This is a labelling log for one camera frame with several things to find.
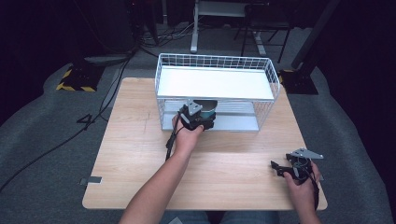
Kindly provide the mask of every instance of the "wooden table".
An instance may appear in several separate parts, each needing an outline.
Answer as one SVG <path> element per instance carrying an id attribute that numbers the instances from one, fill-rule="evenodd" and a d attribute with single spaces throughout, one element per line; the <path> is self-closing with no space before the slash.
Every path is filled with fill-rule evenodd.
<path id="1" fill-rule="evenodd" d="M 83 205 L 123 209 L 164 163 L 170 132 L 161 130 L 154 79 L 125 78 L 120 86 Z M 281 90 L 258 133 L 206 131 L 167 209 L 290 210 L 285 179 L 270 161 L 290 166 L 286 153 L 304 147 L 304 139 Z M 319 206 L 327 207 L 320 187 Z"/>

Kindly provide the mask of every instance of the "chair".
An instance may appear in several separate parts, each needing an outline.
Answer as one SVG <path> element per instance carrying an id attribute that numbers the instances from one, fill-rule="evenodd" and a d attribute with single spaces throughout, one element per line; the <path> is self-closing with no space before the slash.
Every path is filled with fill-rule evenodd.
<path id="1" fill-rule="evenodd" d="M 292 20 L 292 15 L 294 13 L 294 9 L 297 8 L 297 2 L 298 0 L 290 0 L 289 2 L 284 2 L 282 0 L 273 0 L 266 3 L 246 5 L 245 22 L 244 22 L 245 33 L 244 33 L 244 42 L 242 44 L 241 57 L 244 56 L 248 31 L 251 32 L 270 31 L 274 33 L 267 40 L 268 43 L 266 43 L 265 46 L 282 46 L 282 50 L 280 51 L 279 58 L 277 60 L 277 62 L 280 63 L 280 60 L 282 59 L 283 51 L 288 41 L 290 30 L 292 29 L 291 20 Z M 234 39 L 237 38 L 240 30 L 241 28 L 239 28 Z M 269 43 L 273 39 L 273 37 L 277 34 L 278 31 L 286 31 L 283 44 Z"/>

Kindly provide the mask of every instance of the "yellow and black hazard tape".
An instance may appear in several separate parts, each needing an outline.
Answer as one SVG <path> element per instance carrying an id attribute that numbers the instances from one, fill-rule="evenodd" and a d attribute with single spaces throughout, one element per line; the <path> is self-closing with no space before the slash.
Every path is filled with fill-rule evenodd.
<path id="1" fill-rule="evenodd" d="M 73 66 L 70 66 L 64 73 L 64 76 L 56 87 L 56 90 L 97 91 L 97 84 L 102 73 L 103 70 L 97 70 L 95 73 L 82 76 L 76 70 L 73 70 Z"/>

